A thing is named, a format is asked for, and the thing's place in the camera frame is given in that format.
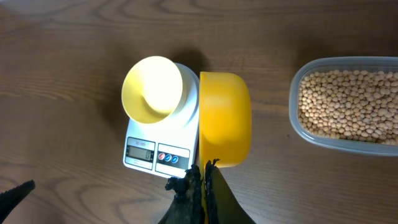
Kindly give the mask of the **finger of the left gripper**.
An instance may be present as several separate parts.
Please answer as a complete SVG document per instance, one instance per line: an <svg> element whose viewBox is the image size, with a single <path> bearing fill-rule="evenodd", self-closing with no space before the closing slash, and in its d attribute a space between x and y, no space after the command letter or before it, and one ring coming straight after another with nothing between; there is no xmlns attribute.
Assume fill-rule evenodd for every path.
<svg viewBox="0 0 398 224"><path fill-rule="evenodd" d="M0 217L5 220L12 210L35 189L33 180L24 182L11 190L1 193Z"/></svg>

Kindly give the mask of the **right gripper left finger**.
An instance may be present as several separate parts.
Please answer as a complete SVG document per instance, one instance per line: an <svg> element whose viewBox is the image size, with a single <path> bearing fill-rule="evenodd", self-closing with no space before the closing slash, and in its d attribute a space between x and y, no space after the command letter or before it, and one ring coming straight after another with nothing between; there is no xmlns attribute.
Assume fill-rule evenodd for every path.
<svg viewBox="0 0 398 224"><path fill-rule="evenodd" d="M165 189L175 192L174 199L159 224L204 224L205 211L201 204L200 168L192 165L184 178L171 177Z"/></svg>

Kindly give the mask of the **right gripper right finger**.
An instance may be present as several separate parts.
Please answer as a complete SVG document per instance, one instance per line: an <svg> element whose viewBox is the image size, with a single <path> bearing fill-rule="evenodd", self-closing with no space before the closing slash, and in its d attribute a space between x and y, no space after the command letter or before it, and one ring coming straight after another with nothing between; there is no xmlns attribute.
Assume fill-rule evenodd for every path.
<svg viewBox="0 0 398 224"><path fill-rule="evenodd" d="M221 171L216 166L219 159L205 166L205 195L209 224L255 224L240 206Z"/></svg>

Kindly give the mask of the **yellow plastic measuring scoop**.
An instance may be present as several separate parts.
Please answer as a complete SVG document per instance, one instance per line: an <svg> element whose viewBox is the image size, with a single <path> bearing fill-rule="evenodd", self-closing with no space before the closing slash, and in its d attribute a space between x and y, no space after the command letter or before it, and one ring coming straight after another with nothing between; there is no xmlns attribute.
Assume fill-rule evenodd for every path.
<svg viewBox="0 0 398 224"><path fill-rule="evenodd" d="M204 183L202 204L208 223L205 166L219 159L222 168L240 165L251 148L252 113L249 90L236 74L201 72L199 90L199 167Z"/></svg>

